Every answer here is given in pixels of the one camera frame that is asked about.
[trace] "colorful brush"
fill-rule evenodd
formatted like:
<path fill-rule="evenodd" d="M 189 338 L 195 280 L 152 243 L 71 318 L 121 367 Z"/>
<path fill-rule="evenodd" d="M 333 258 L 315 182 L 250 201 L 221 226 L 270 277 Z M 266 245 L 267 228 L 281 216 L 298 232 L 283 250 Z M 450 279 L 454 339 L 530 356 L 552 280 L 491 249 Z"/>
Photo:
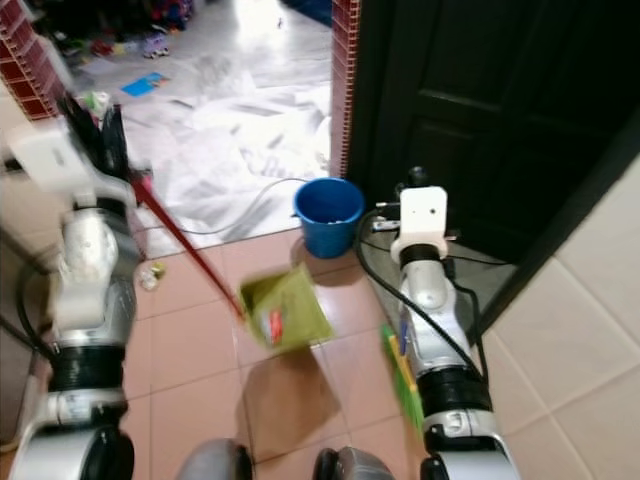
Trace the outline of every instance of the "colorful brush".
<path fill-rule="evenodd" d="M 393 329 L 389 325 L 383 325 L 380 329 L 382 344 L 393 367 L 393 386 L 405 415 L 414 426 L 418 435 L 422 435 L 422 402 L 418 386 L 411 374 L 406 355 L 401 355 L 401 345 L 398 343 Z"/>

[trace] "green dustpan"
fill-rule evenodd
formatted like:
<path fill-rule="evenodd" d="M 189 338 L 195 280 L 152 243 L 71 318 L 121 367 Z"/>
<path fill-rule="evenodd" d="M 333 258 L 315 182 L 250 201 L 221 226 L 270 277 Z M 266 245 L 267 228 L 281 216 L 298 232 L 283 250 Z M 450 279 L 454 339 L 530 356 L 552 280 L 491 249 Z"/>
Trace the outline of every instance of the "green dustpan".
<path fill-rule="evenodd" d="M 265 348 L 294 350 L 333 336 L 304 264 L 245 282 L 240 301 L 247 328 Z"/>

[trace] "red tile wall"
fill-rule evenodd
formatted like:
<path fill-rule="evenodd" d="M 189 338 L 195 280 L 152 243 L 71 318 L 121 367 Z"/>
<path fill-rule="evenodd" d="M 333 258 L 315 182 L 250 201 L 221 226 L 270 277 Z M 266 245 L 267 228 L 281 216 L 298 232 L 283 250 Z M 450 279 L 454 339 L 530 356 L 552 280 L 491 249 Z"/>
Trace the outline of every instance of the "red tile wall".
<path fill-rule="evenodd" d="M 64 86 L 18 0 L 0 0 L 0 75 L 27 118 L 56 114 Z"/>
<path fill-rule="evenodd" d="M 351 138 L 361 0 L 333 0 L 333 95 L 330 174 L 343 177 Z"/>

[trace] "blue bucket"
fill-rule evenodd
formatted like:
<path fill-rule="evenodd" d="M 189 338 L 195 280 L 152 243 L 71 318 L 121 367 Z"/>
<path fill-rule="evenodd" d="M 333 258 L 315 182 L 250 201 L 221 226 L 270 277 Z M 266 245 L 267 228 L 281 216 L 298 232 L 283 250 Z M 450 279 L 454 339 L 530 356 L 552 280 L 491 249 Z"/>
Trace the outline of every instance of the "blue bucket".
<path fill-rule="evenodd" d="M 293 199 L 293 208 L 302 221 L 304 243 L 318 258 L 339 257 L 349 250 L 364 207 L 362 192 L 341 178 L 305 183 Z"/>

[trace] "tile floor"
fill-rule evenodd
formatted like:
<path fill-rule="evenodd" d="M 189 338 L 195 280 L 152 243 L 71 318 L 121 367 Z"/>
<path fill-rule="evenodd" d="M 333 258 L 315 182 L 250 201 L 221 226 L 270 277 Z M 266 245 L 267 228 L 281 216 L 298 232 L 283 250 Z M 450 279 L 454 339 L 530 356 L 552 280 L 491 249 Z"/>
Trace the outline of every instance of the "tile floor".
<path fill-rule="evenodd" d="M 154 292 L 139 291 L 125 364 L 135 480 L 169 480 L 199 444 L 235 437 L 259 480 L 311 478 L 317 452 L 346 444 L 418 477 L 425 456 L 395 399 L 378 326 L 386 321 L 352 252 L 318 260 L 293 230 L 204 250 L 233 286 L 304 261 L 336 338 L 273 357 L 233 318 L 184 254 L 164 259 Z"/>

